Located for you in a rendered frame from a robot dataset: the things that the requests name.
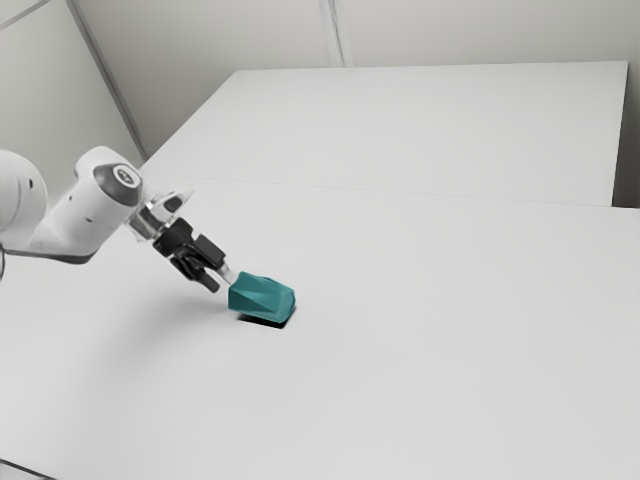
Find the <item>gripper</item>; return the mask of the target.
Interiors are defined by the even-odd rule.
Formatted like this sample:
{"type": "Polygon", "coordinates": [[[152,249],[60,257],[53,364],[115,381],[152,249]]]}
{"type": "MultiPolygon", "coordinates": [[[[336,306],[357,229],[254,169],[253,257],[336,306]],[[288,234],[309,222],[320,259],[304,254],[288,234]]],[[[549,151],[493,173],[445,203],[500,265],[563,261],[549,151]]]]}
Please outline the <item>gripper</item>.
{"type": "Polygon", "coordinates": [[[153,247],[165,258],[172,256],[170,263],[187,280],[201,284],[211,293],[216,293],[220,284],[206,272],[204,264],[215,268],[214,272],[228,285],[234,284],[239,274],[225,262],[226,254],[205,235],[194,238],[193,232],[194,228],[179,217],[153,242],[153,247]]]}

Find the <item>teal faceted mug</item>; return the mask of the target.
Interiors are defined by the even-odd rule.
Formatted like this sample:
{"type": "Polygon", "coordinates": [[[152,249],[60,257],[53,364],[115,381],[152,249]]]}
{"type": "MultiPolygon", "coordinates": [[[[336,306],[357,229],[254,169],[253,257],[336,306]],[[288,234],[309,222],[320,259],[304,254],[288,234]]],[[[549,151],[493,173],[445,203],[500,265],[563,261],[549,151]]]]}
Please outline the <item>teal faceted mug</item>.
{"type": "Polygon", "coordinates": [[[242,271],[229,286],[228,307],[242,321],[283,328],[296,308],[296,295],[271,278],[242,271]]]}

